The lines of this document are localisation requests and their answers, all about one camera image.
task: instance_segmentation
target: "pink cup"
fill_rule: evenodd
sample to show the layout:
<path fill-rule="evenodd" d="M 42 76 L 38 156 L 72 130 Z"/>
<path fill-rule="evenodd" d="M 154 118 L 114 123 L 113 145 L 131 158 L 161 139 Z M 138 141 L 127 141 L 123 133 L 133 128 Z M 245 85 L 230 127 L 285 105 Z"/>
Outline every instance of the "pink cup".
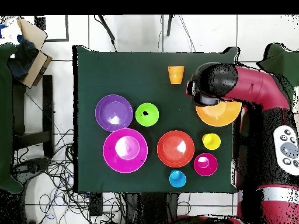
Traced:
<path fill-rule="evenodd" d="M 210 153 L 198 155 L 194 160 L 194 169 L 201 176 L 211 176 L 216 172 L 217 167 L 217 159 Z"/>

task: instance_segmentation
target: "table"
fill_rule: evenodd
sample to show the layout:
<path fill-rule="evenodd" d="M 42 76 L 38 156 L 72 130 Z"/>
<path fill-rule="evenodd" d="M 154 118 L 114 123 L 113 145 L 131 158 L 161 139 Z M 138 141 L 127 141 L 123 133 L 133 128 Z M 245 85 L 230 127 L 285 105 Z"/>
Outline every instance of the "table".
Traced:
<path fill-rule="evenodd" d="M 78 191 L 80 192 L 214 192 L 233 193 L 231 185 L 232 125 L 211 127 L 199 119 L 191 98 L 185 96 L 186 81 L 198 66 L 206 62 L 233 63 L 238 49 L 223 53 L 94 52 L 76 46 L 73 64 L 78 66 Z M 168 66 L 184 65 L 181 85 L 171 85 Z M 143 134 L 148 144 L 148 158 L 134 173 L 112 170 L 103 158 L 103 143 L 109 132 L 95 120 L 98 101 L 109 94 L 125 97 L 133 110 L 145 102 L 159 109 L 159 120 L 152 127 L 142 127 L 133 119 L 129 128 Z M 180 168 L 187 177 L 182 188 L 169 183 L 172 168 L 157 156 L 159 138 L 171 130 L 189 134 L 195 145 L 193 160 Z M 208 150 L 201 138 L 213 132 L 221 137 L 221 147 L 211 151 L 218 159 L 218 170 L 211 177 L 201 177 L 193 169 L 194 158 Z"/>

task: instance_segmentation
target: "bowl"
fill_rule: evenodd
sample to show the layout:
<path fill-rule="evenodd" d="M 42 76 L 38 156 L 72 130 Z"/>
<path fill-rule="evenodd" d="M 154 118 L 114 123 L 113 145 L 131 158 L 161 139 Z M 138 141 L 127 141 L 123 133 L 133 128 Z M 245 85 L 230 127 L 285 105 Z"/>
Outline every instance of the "bowl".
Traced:
<path fill-rule="evenodd" d="M 96 105 L 95 117 L 104 130 L 113 132 L 131 124 L 133 109 L 124 97 L 110 94 L 101 98 Z"/>
<path fill-rule="evenodd" d="M 210 153 L 198 155 L 194 160 L 194 169 L 201 176 L 211 176 L 217 170 L 218 162 Z"/>
<path fill-rule="evenodd" d="M 187 178 L 180 170 L 172 170 L 169 176 L 170 184 L 175 188 L 183 187 L 186 184 Z"/>
<path fill-rule="evenodd" d="M 112 132 L 105 140 L 103 157 L 107 165 L 119 173 L 132 173 L 144 164 L 148 147 L 136 130 L 124 128 Z"/>
<path fill-rule="evenodd" d="M 197 115 L 207 125 L 223 127 L 235 121 L 239 116 L 242 103 L 237 101 L 220 101 L 215 106 L 198 107 Z"/>
<path fill-rule="evenodd" d="M 157 154 L 165 165 L 182 167 L 191 161 L 194 155 L 194 143 L 183 131 L 169 131 L 160 138 Z"/>
<path fill-rule="evenodd" d="M 159 110 L 152 103 L 143 103 L 137 108 L 135 118 L 142 126 L 149 127 L 157 123 Z"/>

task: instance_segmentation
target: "cup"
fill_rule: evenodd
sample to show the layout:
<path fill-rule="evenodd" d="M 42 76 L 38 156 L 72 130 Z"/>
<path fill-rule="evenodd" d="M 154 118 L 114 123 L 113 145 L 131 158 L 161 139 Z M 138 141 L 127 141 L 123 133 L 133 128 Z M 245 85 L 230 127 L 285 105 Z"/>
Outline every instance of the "cup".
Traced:
<path fill-rule="evenodd" d="M 185 66 L 168 66 L 169 79 L 171 84 L 181 84 Z"/>
<path fill-rule="evenodd" d="M 180 170 L 172 170 L 169 176 L 169 182 L 173 187 L 180 188 L 186 184 L 186 176 Z"/>
<path fill-rule="evenodd" d="M 194 160 L 194 169 L 201 176 L 211 176 L 216 172 L 217 167 L 217 159 L 210 153 L 198 155 Z"/>
<path fill-rule="evenodd" d="M 209 133 L 203 136 L 203 145 L 211 151 L 218 149 L 220 144 L 221 144 L 221 139 L 215 133 Z"/>

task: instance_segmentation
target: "magenta bowl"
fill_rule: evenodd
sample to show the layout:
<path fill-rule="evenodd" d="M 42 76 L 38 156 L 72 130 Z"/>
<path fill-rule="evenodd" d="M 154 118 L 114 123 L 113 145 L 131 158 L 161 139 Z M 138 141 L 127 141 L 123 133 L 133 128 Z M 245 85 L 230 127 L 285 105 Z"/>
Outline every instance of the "magenta bowl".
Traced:
<path fill-rule="evenodd" d="M 103 156 L 107 165 L 119 173 L 132 173 L 144 164 L 148 147 L 144 137 L 134 129 L 112 132 L 105 140 Z"/>
<path fill-rule="evenodd" d="M 217 170 L 218 162 L 210 153 L 200 154 L 194 160 L 194 169 L 201 176 L 211 176 Z"/>

